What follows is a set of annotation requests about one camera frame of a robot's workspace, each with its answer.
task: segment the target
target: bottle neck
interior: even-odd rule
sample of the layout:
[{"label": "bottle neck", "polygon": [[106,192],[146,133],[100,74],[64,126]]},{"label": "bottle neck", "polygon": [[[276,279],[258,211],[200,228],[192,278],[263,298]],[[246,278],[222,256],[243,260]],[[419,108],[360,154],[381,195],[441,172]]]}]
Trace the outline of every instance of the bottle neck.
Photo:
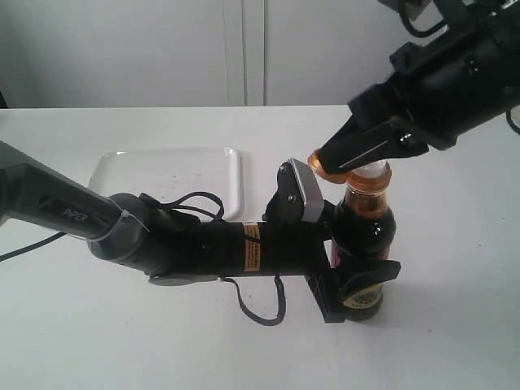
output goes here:
[{"label": "bottle neck", "polygon": [[350,186],[347,187],[344,204],[355,214],[370,219],[379,218],[388,210],[385,191],[364,193]]}]

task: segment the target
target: brown glass bottle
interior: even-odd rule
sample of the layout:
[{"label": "brown glass bottle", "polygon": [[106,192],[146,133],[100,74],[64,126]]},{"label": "brown glass bottle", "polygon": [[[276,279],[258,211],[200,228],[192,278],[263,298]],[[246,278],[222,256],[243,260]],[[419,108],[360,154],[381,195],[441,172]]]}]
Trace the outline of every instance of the brown glass bottle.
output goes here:
[{"label": "brown glass bottle", "polygon": [[[387,260],[396,233],[396,221],[388,207],[385,189],[392,171],[387,162],[374,162],[352,171],[347,191],[338,204],[332,224],[332,266],[340,279],[355,272],[359,262]],[[346,318],[362,321],[373,317],[383,301],[382,284],[377,284],[343,301]]]}]

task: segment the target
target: table surface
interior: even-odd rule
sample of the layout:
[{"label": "table surface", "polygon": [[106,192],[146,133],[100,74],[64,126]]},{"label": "table surface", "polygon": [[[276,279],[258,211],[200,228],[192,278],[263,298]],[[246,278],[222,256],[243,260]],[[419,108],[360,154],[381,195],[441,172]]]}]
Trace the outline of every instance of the table surface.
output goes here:
[{"label": "table surface", "polygon": [[[2,110],[0,137],[82,184],[109,151],[234,147],[247,221],[260,219],[277,167],[305,161],[348,117],[344,106]],[[306,282],[290,277],[286,319],[261,327],[230,284],[153,286],[71,237],[4,262],[2,387],[518,388],[519,150],[499,118],[456,148],[392,161],[402,272],[366,323],[323,323]],[[345,190],[320,184],[332,202]],[[48,235],[10,220],[0,253]],[[275,313],[271,278],[240,282],[253,310]]]}]

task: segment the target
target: orange warning label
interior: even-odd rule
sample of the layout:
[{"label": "orange warning label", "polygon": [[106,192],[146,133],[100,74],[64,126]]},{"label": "orange warning label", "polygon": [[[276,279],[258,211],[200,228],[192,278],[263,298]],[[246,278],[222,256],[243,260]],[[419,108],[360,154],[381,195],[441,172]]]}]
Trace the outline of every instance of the orange warning label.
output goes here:
[{"label": "orange warning label", "polygon": [[[260,240],[260,229],[257,223],[244,223],[244,234]],[[261,245],[245,239],[245,272],[260,271]]]}]

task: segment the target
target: white wall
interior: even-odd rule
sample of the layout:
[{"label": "white wall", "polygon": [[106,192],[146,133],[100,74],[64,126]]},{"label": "white wall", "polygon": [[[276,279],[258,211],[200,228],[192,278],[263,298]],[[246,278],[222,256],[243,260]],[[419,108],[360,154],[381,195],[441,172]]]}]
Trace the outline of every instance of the white wall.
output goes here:
[{"label": "white wall", "polygon": [[240,2],[0,0],[0,90],[10,106],[243,104],[241,45],[224,45]]},{"label": "white wall", "polygon": [[[430,5],[418,26],[439,19]],[[266,103],[345,104],[387,77],[388,57],[407,41],[377,0],[266,0]]]}]

